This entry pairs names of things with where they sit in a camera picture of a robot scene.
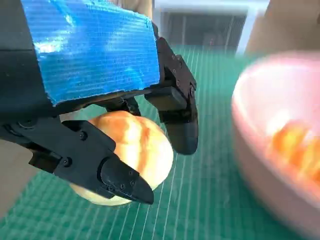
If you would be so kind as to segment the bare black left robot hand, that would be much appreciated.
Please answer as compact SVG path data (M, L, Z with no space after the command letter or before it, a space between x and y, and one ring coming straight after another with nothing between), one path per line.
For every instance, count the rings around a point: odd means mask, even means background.
M197 83L145 15L106 0L0 3L0 137L104 205L154 202L198 147Z

